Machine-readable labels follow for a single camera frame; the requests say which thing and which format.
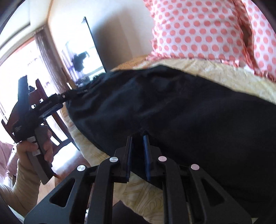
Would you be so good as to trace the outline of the left hand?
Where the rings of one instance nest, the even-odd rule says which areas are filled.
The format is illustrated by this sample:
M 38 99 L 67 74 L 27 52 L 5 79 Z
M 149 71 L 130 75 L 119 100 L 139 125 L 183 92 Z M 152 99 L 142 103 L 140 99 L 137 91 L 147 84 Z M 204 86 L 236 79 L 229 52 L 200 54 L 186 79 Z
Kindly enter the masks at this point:
M 46 151 L 44 155 L 44 159 L 52 163 L 53 162 L 53 148 L 51 141 L 52 132 L 50 130 L 47 131 L 47 138 L 43 145 L 44 150 Z M 27 152 L 35 152 L 38 150 L 38 146 L 34 143 L 28 141 L 22 141 L 17 144 L 17 154 L 19 156 L 19 163 L 27 170 L 33 171 L 33 166 L 28 158 Z

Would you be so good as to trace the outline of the left forearm beige sleeve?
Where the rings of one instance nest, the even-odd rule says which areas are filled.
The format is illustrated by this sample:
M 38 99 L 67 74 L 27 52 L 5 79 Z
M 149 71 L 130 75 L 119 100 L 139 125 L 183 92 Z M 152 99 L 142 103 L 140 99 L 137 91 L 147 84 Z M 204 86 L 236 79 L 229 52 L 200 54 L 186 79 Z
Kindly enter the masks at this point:
M 40 184 L 37 173 L 18 162 L 15 184 L 13 187 L 1 184 L 1 197 L 9 207 L 25 217 L 37 205 Z

